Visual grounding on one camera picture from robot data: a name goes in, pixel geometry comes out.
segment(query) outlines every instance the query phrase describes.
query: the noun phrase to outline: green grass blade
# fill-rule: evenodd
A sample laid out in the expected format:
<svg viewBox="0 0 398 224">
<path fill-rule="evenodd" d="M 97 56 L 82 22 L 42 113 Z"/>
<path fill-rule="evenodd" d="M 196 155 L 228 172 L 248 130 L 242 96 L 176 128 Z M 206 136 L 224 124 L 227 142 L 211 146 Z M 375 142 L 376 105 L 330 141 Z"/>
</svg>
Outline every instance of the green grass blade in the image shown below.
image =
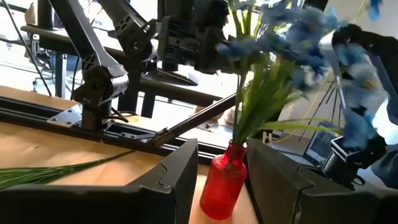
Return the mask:
<svg viewBox="0 0 398 224">
<path fill-rule="evenodd" d="M 19 184 L 47 184 L 61 177 L 104 164 L 105 162 L 112 161 L 132 152 L 134 151 L 127 151 L 104 159 L 68 166 L 0 169 L 0 189 L 5 189 Z"/>
<path fill-rule="evenodd" d="M 325 128 L 319 126 L 311 126 L 307 124 L 289 124 L 285 122 L 268 122 L 260 128 L 260 130 L 285 130 L 285 129 L 306 129 L 311 131 L 333 131 L 340 133 L 340 128 Z"/>
</svg>

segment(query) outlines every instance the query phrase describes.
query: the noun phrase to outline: red glass vase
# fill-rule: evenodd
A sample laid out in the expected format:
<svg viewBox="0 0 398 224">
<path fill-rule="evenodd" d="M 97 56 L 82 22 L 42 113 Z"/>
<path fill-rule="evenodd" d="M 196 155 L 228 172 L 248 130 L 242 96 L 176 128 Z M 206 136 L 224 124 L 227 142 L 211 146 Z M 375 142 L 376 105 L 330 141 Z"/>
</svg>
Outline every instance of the red glass vase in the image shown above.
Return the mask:
<svg viewBox="0 0 398 224">
<path fill-rule="evenodd" d="M 248 175 L 243 163 L 245 152 L 246 146 L 236 146 L 230 141 L 226 152 L 212 160 L 200 198 L 200 206 L 210 218 L 224 220 L 232 215 Z"/>
</svg>

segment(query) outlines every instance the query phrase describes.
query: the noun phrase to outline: black cable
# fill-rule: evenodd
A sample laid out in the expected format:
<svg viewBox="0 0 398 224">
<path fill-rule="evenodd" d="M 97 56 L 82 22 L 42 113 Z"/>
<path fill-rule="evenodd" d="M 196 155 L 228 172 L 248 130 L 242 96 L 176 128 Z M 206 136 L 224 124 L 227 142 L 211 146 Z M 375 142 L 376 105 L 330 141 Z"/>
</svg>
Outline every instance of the black cable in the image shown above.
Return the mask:
<svg viewBox="0 0 398 224">
<path fill-rule="evenodd" d="M 121 121 L 124 121 L 124 122 L 128 123 L 129 120 L 125 116 L 123 116 L 123 113 L 127 113 L 127 114 L 130 114 L 132 116 L 138 116 L 138 114 L 136 112 L 133 112 L 133 111 L 118 111 L 115 108 L 111 108 L 111 109 L 112 109 L 113 114 L 112 114 L 112 116 L 108 117 L 108 119 L 119 119 Z"/>
<path fill-rule="evenodd" d="M 33 63 L 33 65 L 35 66 L 35 68 L 36 68 L 36 70 L 37 70 L 37 73 L 40 75 L 40 79 L 43 81 L 43 84 L 44 84 L 45 88 L 47 89 L 47 92 L 49 93 L 49 96 L 52 96 L 51 91 L 50 91 L 50 88 L 49 88 L 49 86 L 47 85 L 47 83 L 45 82 L 45 79 L 44 79 L 44 77 L 43 77 L 43 74 L 42 74 L 42 72 L 40 71 L 39 66 L 37 65 L 37 62 L 35 61 L 35 58 L 33 57 L 32 52 L 31 52 L 30 49 L 28 48 L 28 46 L 27 46 L 27 44 L 26 44 L 24 38 L 22 37 L 21 32 L 20 32 L 19 29 L 18 29 L 17 24 L 15 23 L 14 17 L 12 16 L 12 13 L 11 13 L 10 7 L 8 6 L 7 1 L 6 1 L 6 0 L 2 0 L 2 2 L 4 3 L 4 6 L 6 7 L 6 10 L 7 10 L 8 16 L 9 16 L 10 19 L 11 19 L 12 25 L 14 26 L 15 30 L 16 30 L 17 33 L 18 33 L 19 40 L 24 44 L 25 49 L 26 49 L 26 51 L 28 52 L 29 57 L 30 57 L 30 59 L 32 60 L 32 63 Z"/>
<path fill-rule="evenodd" d="M 73 70 L 72 90 L 71 90 L 71 93 L 70 93 L 70 100 L 73 100 L 73 92 L 75 91 L 75 80 L 76 80 L 77 68 L 79 66 L 79 61 L 80 61 L 80 57 L 77 58 L 75 69 Z"/>
<path fill-rule="evenodd" d="M 52 57 L 51 57 L 51 61 L 52 61 L 52 72 L 51 72 L 51 80 L 55 85 L 55 80 L 54 80 L 54 73 L 55 73 L 55 51 L 52 52 Z"/>
<path fill-rule="evenodd" d="M 110 117 L 107 117 L 107 118 L 105 118 L 105 119 L 118 119 L 118 120 L 124 121 L 124 122 L 126 122 L 126 123 L 129 122 L 128 119 L 126 119 L 126 118 L 124 118 L 124 117 L 120 117 L 120 116 L 110 116 Z"/>
<path fill-rule="evenodd" d="M 330 98 L 331 98 L 333 92 L 335 91 L 335 88 L 333 88 L 333 89 L 331 90 L 331 92 L 330 92 L 330 94 L 329 94 L 329 97 L 328 97 L 328 99 L 326 100 L 326 103 L 325 103 L 325 104 L 328 104 L 328 103 L 329 103 L 329 100 L 330 100 Z"/>
</svg>

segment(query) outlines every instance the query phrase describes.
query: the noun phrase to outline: wooden table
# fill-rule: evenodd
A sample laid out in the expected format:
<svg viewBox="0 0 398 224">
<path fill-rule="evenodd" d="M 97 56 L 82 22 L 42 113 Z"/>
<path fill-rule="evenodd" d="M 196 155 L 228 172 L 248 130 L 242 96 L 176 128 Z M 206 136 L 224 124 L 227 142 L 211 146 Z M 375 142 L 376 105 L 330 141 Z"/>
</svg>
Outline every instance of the wooden table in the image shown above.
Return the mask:
<svg viewBox="0 0 398 224">
<path fill-rule="evenodd" d="M 75 104 L 72 101 L 4 86 L 0 86 L 0 96 L 34 102 L 61 110 L 65 110 Z M 131 117 L 129 120 L 135 125 L 148 125 L 152 122 L 150 119 L 138 116 Z M 2 168 L 77 164 L 119 154 L 124 151 L 126 149 L 98 142 L 71 138 L 9 123 L 0 123 L 0 167 Z M 52 184 L 125 185 L 153 168 L 161 159 L 161 156 L 136 151 L 106 164 L 56 180 Z M 207 166 L 199 165 L 190 224 L 258 223 L 245 186 L 241 191 L 233 216 L 230 219 L 216 221 L 208 218 L 199 206 L 199 199 L 206 181 L 207 172 Z"/>
</svg>

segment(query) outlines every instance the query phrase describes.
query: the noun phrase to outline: metal plate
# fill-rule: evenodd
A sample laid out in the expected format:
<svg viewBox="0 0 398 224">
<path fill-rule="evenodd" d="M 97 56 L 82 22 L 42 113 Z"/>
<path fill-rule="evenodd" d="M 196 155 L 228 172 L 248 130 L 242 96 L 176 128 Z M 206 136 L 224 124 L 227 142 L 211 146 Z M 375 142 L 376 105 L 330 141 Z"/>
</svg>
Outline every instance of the metal plate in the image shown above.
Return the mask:
<svg viewBox="0 0 398 224">
<path fill-rule="evenodd" d="M 75 105 L 48 119 L 50 124 L 70 128 L 81 120 L 81 105 Z"/>
</svg>

